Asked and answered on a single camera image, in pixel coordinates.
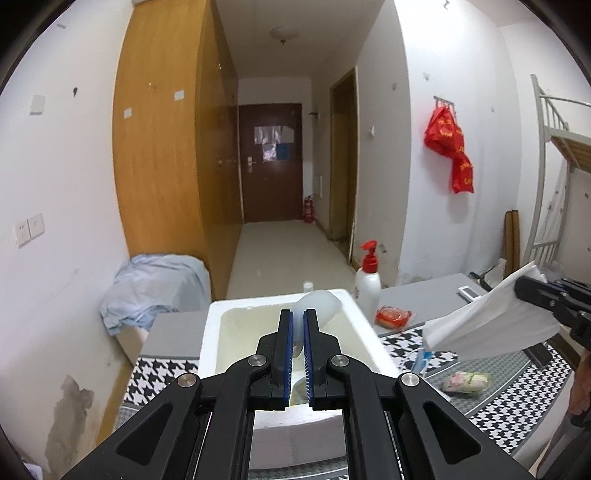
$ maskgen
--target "houndstooth tablecloth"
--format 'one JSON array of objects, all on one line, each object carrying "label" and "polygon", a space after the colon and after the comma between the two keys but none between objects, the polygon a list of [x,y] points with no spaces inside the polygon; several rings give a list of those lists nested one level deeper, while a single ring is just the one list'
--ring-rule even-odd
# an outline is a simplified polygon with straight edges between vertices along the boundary
[{"label": "houndstooth tablecloth", "polygon": [[[402,371],[410,368],[422,341],[422,327],[381,337],[384,348]],[[459,362],[453,353],[438,352],[431,359],[425,378],[438,388],[443,378],[458,370],[491,373],[493,384],[487,392],[477,396],[454,396],[450,402],[506,453],[514,455],[542,422],[572,372],[567,362],[554,349],[548,348],[553,360],[544,370],[539,370],[522,352],[467,362]],[[177,376],[185,372],[197,373],[198,366],[196,357],[139,357],[115,428],[123,425]],[[346,458],[249,472],[250,480],[306,477],[347,479]]]}]

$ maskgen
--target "white foam box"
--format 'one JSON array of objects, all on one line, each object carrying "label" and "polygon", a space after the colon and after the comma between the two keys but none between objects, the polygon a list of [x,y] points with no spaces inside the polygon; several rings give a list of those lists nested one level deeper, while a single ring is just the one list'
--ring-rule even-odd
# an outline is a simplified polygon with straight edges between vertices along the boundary
[{"label": "white foam box", "polygon": [[[346,290],[330,290],[343,310],[321,331],[338,338],[341,351],[374,372],[396,378],[399,370],[372,326]],[[259,338],[277,331],[281,309],[289,309],[303,293],[277,297],[214,302],[207,315],[199,359],[199,377],[223,373],[234,362],[256,352]],[[293,359],[292,385],[305,376],[304,354]],[[344,456],[345,440],[340,410],[313,411],[294,398],[285,411],[257,411],[250,468],[302,465]]]}]

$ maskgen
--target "light switch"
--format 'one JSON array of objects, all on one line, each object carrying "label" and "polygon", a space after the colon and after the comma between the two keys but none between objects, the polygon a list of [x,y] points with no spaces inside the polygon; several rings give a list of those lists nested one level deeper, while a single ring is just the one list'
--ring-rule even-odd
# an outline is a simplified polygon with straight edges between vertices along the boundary
[{"label": "light switch", "polygon": [[31,238],[36,238],[45,232],[45,222],[43,221],[42,213],[38,213],[34,217],[29,218],[27,222],[29,224]]},{"label": "light switch", "polygon": [[44,95],[33,95],[31,100],[31,115],[41,115],[45,110],[45,96]]},{"label": "light switch", "polygon": [[14,226],[14,234],[17,237],[17,245],[19,247],[22,247],[31,240],[29,224],[26,220],[24,222],[19,222]]}]

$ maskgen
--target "wall socket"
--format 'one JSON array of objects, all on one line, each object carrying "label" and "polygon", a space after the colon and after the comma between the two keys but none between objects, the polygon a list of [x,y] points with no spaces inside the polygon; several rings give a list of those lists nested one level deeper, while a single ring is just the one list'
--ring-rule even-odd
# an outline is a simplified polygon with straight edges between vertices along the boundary
[{"label": "wall socket", "polygon": [[17,245],[22,247],[31,240],[31,232],[29,231],[29,224],[25,220],[24,222],[18,222],[14,226],[14,235],[17,237]]},{"label": "wall socket", "polygon": [[29,224],[29,231],[31,232],[31,238],[36,238],[39,235],[45,233],[45,222],[43,220],[43,214],[38,213],[34,217],[27,220]]}]

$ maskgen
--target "table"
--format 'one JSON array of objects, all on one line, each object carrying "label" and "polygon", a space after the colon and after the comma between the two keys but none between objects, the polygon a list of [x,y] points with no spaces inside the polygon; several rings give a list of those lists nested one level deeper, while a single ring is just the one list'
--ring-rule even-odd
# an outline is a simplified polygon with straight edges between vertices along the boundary
[{"label": "table", "polygon": [[[416,283],[409,283],[399,287],[382,290],[379,296],[379,306],[397,307],[414,313],[408,327],[422,325],[467,305],[467,301],[458,293],[457,289],[468,285],[480,295],[486,291],[471,278],[462,273],[434,278]],[[391,335],[392,331],[374,325],[378,336]]]},{"label": "table", "polygon": [[[445,316],[466,305],[466,300],[457,293],[457,289],[465,285],[469,285],[478,293],[485,293],[463,274],[386,288],[382,291],[380,306],[408,309],[415,314],[407,330],[402,333],[392,333],[380,326],[374,326],[376,334],[390,352],[393,361],[404,363],[404,356],[420,346],[421,325],[424,322]],[[116,427],[122,425],[175,377],[185,371],[197,373],[206,319],[207,312],[166,313],[156,318],[129,380]],[[556,356],[551,367],[546,371],[538,371],[522,352],[464,364],[458,362],[453,353],[443,352],[438,353],[432,360],[426,380],[436,386],[444,376],[453,372],[452,369],[492,371],[498,380],[498,388],[495,386],[491,395],[487,394],[485,398],[477,400],[453,399],[452,403],[493,437],[505,451],[528,466],[535,461],[562,420],[568,402],[570,387],[567,380],[571,370],[562,358]],[[528,407],[528,400],[538,398],[540,392],[528,389],[532,385],[546,388],[544,393],[547,402],[543,405],[536,404],[535,408]],[[525,427],[520,427],[522,431],[515,433],[511,430],[512,420],[491,422],[491,418],[498,418],[499,409],[505,408],[507,402],[517,402],[522,414],[531,414],[530,422]],[[305,476],[309,479],[324,480],[339,478],[345,473],[346,459],[340,458],[303,468],[250,471],[249,478],[266,480]]]}]

